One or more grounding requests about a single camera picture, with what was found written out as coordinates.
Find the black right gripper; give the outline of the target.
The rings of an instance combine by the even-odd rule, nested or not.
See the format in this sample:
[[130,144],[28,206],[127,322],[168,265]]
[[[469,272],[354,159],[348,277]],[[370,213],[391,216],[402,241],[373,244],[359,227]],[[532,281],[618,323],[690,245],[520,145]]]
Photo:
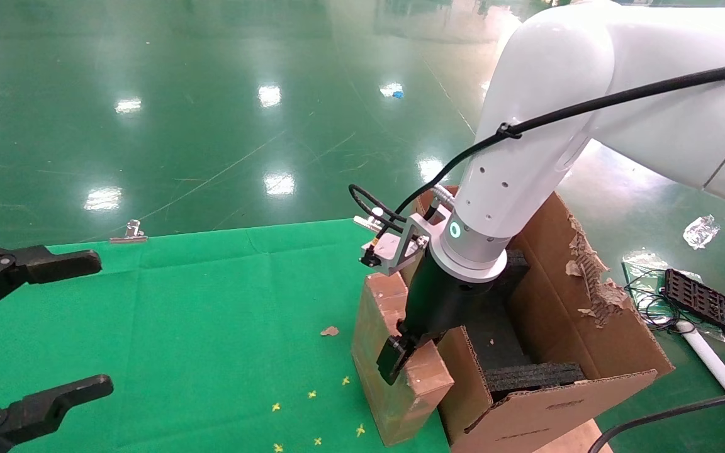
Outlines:
[[426,250],[408,285],[405,317],[397,325],[400,335],[388,336],[376,361],[385,383],[395,383],[423,344],[460,327],[472,312],[471,305],[494,283],[461,280],[446,272]]

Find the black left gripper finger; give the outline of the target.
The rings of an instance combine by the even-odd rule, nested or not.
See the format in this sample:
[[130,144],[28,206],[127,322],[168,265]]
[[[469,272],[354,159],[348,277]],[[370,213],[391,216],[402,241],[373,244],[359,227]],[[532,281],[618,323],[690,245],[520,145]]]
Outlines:
[[0,452],[51,435],[73,407],[106,398],[112,392],[112,379],[98,374],[24,396],[0,409]]
[[43,245],[0,248],[0,301],[24,284],[48,284],[101,272],[95,250],[54,254]]

